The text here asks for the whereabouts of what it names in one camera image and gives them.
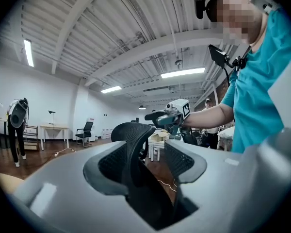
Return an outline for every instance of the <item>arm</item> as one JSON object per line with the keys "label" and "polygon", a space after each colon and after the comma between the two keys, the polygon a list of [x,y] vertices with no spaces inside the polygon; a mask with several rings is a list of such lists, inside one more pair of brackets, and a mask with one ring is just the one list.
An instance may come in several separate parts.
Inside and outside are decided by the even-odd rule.
{"label": "arm", "polygon": [[184,121],[184,126],[210,129],[229,123],[234,119],[233,108],[220,103],[208,110],[191,113]]}
{"label": "arm", "polygon": [[234,119],[234,96],[237,74],[234,70],[229,79],[230,86],[219,105],[210,109],[191,113],[184,121],[184,126],[211,129],[229,123]]}

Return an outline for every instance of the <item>white wall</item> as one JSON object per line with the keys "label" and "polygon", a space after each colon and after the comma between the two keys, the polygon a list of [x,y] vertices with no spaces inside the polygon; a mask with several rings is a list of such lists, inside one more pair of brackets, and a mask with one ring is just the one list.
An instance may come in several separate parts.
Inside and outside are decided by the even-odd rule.
{"label": "white wall", "polygon": [[[71,127],[76,90],[77,85],[41,73],[34,68],[11,66],[8,61],[0,61],[0,103],[3,103],[0,116],[4,115],[14,99],[25,97],[29,103],[28,125],[37,126],[52,122],[52,115],[48,113],[48,110],[51,110],[56,112],[54,123],[68,124]],[[63,133],[59,131],[47,132],[49,135],[46,138],[63,137]]]}
{"label": "white wall", "polygon": [[[26,97],[30,109],[28,125],[38,126],[52,122],[52,115],[48,110],[55,111],[54,123],[68,125],[69,138],[73,138],[75,129],[82,128],[89,117],[95,119],[97,136],[101,136],[103,129],[114,129],[118,124],[130,122],[136,117],[141,123],[150,123],[144,120],[147,110],[139,110],[138,104],[92,90],[89,90],[86,100],[80,95],[83,94],[81,90],[81,85],[0,59],[0,103],[3,103],[0,116],[5,116],[7,107],[14,99]],[[46,133],[46,139],[63,138],[60,131],[47,130]]]}
{"label": "white wall", "polygon": [[139,118],[140,123],[149,123],[145,121],[145,110],[138,108],[138,104],[128,103],[111,94],[92,90],[88,94],[88,117],[95,119],[95,135],[98,136],[101,136],[103,129],[114,129],[123,122],[135,120],[136,117]]}

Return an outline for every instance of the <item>pipe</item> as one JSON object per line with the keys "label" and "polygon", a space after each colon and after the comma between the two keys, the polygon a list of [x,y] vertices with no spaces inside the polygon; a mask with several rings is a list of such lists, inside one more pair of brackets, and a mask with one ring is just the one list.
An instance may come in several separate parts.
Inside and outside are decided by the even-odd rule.
{"label": "pipe", "polygon": [[177,50],[177,46],[176,46],[176,39],[175,39],[175,32],[173,30],[173,27],[172,27],[172,24],[171,24],[171,20],[170,20],[170,17],[169,17],[169,14],[167,12],[167,8],[166,8],[166,5],[164,3],[163,0],[161,0],[162,4],[163,4],[163,8],[164,8],[164,11],[166,13],[166,16],[167,16],[167,20],[168,20],[168,24],[169,24],[169,27],[170,27],[170,31],[171,31],[171,34],[173,36],[173,41],[174,41],[174,47],[175,47],[175,51],[176,51],[176,57],[178,59],[178,50]]}

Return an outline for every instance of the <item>teal shirt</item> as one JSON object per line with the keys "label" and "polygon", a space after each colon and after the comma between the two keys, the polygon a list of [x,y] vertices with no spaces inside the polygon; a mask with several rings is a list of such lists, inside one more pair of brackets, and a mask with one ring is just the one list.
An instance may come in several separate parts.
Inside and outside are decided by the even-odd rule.
{"label": "teal shirt", "polygon": [[243,153],[250,145],[283,129],[267,91],[291,60],[291,22],[283,9],[271,11],[259,50],[249,52],[246,67],[230,76],[223,104],[233,108],[235,131],[232,151]]}

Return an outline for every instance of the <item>white table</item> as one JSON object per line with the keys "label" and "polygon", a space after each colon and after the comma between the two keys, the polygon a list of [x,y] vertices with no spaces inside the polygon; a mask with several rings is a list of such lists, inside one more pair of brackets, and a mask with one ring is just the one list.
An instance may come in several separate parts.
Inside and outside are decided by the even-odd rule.
{"label": "white table", "polygon": [[67,148],[69,148],[69,127],[60,124],[43,124],[40,125],[41,129],[41,149],[44,150],[43,142],[45,142],[45,131],[46,130],[62,130],[64,134],[64,141],[67,141]]}
{"label": "white table", "polygon": [[227,141],[233,140],[234,130],[235,127],[230,127],[218,133],[217,149],[219,149],[220,139],[222,138],[224,140],[224,151],[227,151]]}
{"label": "white table", "polygon": [[8,121],[7,117],[0,117],[0,122],[3,122],[3,127],[4,127],[4,143],[5,143],[5,145],[3,146],[1,143],[1,137],[0,137],[0,148],[1,149],[8,149],[9,148],[8,136],[6,134],[6,122],[7,121]]}

